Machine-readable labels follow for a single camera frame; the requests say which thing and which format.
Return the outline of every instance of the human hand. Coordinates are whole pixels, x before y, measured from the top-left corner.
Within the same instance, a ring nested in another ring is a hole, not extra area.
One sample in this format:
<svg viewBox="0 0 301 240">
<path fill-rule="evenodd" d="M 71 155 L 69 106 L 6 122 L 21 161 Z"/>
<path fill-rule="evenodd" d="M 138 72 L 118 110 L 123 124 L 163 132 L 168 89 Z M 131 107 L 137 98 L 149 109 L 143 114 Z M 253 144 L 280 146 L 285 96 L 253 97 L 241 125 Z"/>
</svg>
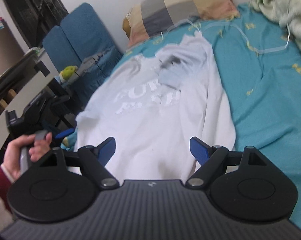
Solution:
<svg viewBox="0 0 301 240">
<path fill-rule="evenodd" d="M 45 140 L 34 141 L 34 134 L 22 135 L 8 144 L 3 165 L 14 179 L 18 179 L 20 176 L 19 161 L 21 148 L 34 143 L 34 147 L 29 149 L 29 154 L 30 160 L 36 162 L 50 150 L 49 145 L 52 142 L 52 133 L 48 133 Z"/>
</svg>

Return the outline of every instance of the gray handle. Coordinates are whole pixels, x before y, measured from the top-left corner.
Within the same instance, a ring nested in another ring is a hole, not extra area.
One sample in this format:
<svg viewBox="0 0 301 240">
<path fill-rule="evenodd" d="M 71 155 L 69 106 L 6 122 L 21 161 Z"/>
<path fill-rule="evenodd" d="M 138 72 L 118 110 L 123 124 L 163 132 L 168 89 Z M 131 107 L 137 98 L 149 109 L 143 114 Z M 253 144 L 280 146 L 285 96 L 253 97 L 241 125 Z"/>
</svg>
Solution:
<svg viewBox="0 0 301 240">
<path fill-rule="evenodd" d="M 41 130 L 35 133 L 35 141 L 44 140 L 46 138 L 46 134 L 48 131 Z M 27 171 L 31 165 L 32 161 L 30 160 L 30 155 L 28 153 L 30 146 L 25 146 L 20 151 L 20 174 L 22 175 L 25 171 Z"/>
</svg>

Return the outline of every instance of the green plush toy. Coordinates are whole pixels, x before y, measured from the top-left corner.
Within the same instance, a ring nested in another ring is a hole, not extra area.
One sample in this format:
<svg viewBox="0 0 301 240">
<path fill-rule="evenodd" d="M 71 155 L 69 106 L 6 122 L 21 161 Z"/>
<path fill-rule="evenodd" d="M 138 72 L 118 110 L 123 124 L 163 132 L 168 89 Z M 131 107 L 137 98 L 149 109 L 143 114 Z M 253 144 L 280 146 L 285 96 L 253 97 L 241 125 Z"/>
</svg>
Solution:
<svg viewBox="0 0 301 240">
<path fill-rule="evenodd" d="M 71 76 L 77 71 L 78 67 L 77 66 L 68 66 L 65 67 L 64 70 L 62 70 L 59 73 L 60 81 L 61 83 L 66 83 L 68 79 L 71 78 Z"/>
</svg>

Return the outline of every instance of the stuffed toy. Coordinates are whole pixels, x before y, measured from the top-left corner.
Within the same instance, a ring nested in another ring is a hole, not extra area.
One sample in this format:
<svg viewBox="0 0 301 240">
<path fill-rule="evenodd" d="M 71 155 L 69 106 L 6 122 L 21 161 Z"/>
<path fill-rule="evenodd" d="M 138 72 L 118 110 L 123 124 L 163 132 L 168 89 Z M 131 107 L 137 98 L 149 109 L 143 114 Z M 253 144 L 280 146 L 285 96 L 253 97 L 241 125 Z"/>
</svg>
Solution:
<svg viewBox="0 0 301 240">
<path fill-rule="evenodd" d="M 71 76 L 74 73 L 76 73 L 77 69 L 78 69 L 77 66 L 68 66 L 68 67 L 65 67 L 64 70 L 62 70 L 59 73 L 60 82 L 62 84 L 66 83 L 71 78 Z"/>
<path fill-rule="evenodd" d="M 76 127 L 75 131 L 72 134 L 66 136 L 63 139 L 63 142 L 60 145 L 60 147 L 64 150 L 67 150 L 67 151 L 73 151 L 76 141 L 77 141 L 77 127 Z"/>
</svg>

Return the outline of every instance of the small sticker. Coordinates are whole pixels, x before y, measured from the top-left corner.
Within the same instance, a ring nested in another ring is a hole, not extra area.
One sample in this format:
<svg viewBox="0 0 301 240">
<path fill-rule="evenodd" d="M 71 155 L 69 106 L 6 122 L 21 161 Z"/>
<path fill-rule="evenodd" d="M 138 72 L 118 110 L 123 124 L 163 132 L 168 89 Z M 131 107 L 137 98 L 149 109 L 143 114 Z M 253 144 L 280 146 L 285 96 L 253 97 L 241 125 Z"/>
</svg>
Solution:
<svg viewBox="0 0 301 240">
<path fill-rule="evenodd" d="M 5 28 L 5 27 L 4 27 L 4 24 L 3 24 L 2 21 L 0 21 L 0 29 L 3 29 L 3 28 Z"/>
</svg>

